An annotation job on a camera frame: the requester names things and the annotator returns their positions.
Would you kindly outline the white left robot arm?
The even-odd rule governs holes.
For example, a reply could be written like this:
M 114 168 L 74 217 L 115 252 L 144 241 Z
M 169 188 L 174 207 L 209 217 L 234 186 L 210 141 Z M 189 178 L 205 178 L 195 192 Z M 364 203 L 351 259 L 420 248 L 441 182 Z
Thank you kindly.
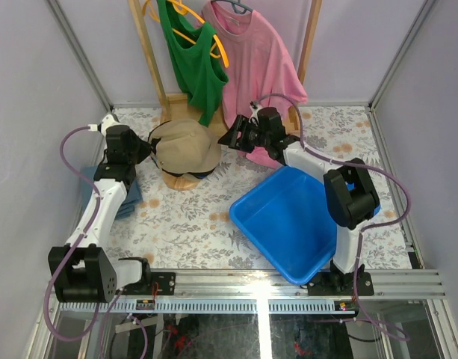
M 145 295 L 153 285 L 148 261 L 129 257 L 112 262 L 105 244 L 136 180 L 136 167 L 150 154 L 149 144 L 112 113 L 85 129 L 104 137 L 105 151 L 93 178 L 80 176 L 91 194 L 72 235 L 49 252 L 49 288 L 63 303 L 108 303 L 125 287 Z

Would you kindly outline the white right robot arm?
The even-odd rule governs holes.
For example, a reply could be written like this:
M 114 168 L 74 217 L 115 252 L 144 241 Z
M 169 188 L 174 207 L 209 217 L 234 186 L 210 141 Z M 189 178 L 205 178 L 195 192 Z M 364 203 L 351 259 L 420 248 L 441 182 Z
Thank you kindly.
M 365 163 L 307 153 L 274 107 L 251 106 L 219 142 L 246 154 L 263 147 L 281 167 L 236 200 L 230 218 L 288 282 L 311 295 L 352 295 L 371 279 L 356 259 L 359 231 L 380 209 Z

